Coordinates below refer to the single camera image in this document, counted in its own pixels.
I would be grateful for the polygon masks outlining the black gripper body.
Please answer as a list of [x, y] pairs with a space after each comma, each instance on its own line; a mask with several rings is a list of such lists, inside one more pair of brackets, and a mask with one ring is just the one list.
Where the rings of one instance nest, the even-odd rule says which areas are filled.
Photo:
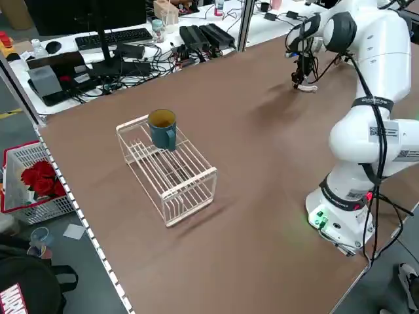
[[312, 52], [299, 52], [297, 63], [298, 73], [311, 73], [317, 71], [317, 58]]

